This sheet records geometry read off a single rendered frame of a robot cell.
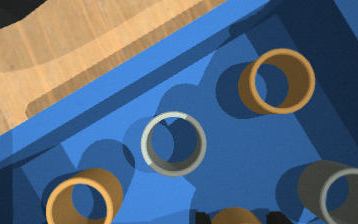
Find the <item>bronze bushing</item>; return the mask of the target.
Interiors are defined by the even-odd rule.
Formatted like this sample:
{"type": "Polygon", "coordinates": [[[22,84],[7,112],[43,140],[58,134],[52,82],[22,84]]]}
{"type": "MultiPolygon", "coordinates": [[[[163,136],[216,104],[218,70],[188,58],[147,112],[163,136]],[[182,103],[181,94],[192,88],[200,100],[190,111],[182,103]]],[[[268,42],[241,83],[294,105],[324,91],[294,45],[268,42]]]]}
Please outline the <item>bronze bushing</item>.
{"type": "Polygon", "coordinates": [[[90,168],[62,182],[51,193],[46,205],[48,224],[111,224],[123,201],[123,190],[119,180],[109,171],[90,168]],[[72,190],[75,184],[83,183],[96,188],[104,197],[107,216],[101,219],[88,219],[80,215],[72,203],[72,190]]]}
{"type": "Polygon", "coordinates": [[[211,220],[212,224],[262,224],[249,210],[241,207],[226,208],[217,213],[211,220]]]}
{"type": "Polygon", "coordinates": [[[301,109],[311,98],[315,87],[314,71],[308,60],[290,49],[274,49],[266,52],[241,73],[238,91],[242,102],[259,114],[288,114],[301,109]],[[261,64],[271,64],[286,75],[289,90],[285,100],[277,107],[265,103],[255,87],[256,72],[261,64]]]}

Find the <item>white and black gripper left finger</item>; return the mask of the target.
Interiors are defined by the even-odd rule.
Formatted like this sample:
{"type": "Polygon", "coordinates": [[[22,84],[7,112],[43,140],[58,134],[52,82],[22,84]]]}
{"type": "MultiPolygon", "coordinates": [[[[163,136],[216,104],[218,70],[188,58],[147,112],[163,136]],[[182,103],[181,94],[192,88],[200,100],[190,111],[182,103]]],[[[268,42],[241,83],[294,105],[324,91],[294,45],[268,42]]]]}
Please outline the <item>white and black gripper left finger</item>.
{"type": "Polygon", "coordinates": [[[210,216],[206,215],[205,212],[196,212],[196,224],[212,224],[210,216]]]}

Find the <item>blue tray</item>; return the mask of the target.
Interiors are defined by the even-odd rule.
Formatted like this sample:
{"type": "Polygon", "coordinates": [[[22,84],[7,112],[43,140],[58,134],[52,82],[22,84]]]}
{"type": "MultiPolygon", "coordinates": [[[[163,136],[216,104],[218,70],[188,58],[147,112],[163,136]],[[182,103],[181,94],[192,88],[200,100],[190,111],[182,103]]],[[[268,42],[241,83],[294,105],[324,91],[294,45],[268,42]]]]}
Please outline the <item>blue tray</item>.
{"type": "Polygon", "coordinates": [[[112,224],[196,224],[241,207],[267,224],[326,224],[301,203],[302,171],[320,160],[358,168],[358,0],[227,0],[131,59],[0,135],[0,224],[48,224],[61,182],[101,168],[120,182],[112,224]],[[259,114],[242,102],[243,70],[290,49],[315,74],[309,102],[259,114]],[[178,111],[206,136],[200,165],[184,176],[149,167],[141,137],[157,115],[178,111]]]}

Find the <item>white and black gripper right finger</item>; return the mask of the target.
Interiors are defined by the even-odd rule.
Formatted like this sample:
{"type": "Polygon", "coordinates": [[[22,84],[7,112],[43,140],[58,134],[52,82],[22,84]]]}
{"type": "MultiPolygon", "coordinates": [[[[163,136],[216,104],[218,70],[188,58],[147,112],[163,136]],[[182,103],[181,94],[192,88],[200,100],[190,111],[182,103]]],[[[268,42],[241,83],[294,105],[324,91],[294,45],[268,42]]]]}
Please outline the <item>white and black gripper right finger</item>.
{"type": "Polygon", "coordinates": [[[281,211],[270,211],[266,216],[267,224],[294,224],[281,211]]]}

